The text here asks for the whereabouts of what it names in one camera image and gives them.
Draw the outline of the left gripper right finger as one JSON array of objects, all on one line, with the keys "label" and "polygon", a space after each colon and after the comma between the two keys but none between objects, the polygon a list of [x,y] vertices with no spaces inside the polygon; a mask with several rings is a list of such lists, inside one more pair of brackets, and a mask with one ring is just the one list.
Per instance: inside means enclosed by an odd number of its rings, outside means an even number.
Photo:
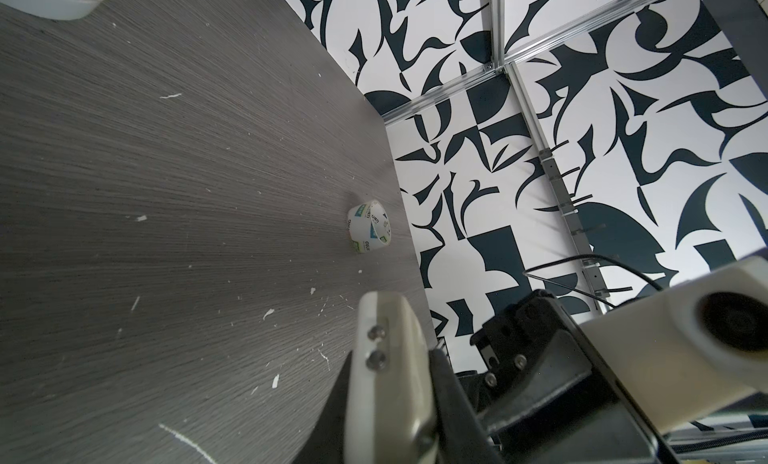
[{"label": "left gripper right finger", "polygon": [[442,350],[429,351],[439,463],[502,463]]}]

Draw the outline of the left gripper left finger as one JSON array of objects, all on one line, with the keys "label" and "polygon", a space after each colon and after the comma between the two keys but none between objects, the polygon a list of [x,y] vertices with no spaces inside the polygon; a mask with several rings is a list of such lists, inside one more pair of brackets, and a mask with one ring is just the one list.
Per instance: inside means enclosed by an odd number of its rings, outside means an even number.
[{"label": "left gripper left finger", "polygon": [[344,434],[351,362],[352,352],[349,352],[314,429],[293,460],[294,464],[341,464],[344,462]]}]

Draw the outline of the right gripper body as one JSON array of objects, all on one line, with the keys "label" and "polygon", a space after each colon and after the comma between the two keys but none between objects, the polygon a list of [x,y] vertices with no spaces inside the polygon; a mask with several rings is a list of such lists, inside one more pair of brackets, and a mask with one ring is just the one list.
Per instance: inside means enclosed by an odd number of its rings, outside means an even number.
[{"label": "right gripper body", "polygon": [[553,294],[506,307],[470,344],[487,370],[463,384],[502,462],[677,462]]}]

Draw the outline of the white remote control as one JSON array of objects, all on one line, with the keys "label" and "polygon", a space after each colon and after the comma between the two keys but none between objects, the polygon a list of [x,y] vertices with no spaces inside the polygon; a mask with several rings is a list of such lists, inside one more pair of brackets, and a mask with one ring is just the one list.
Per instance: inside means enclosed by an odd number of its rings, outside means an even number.
[{"label": "white remote control", "polygon": [[358,305],[344,423],[346,463],[435,463],[429,348],[407,299],[374,291]]}]

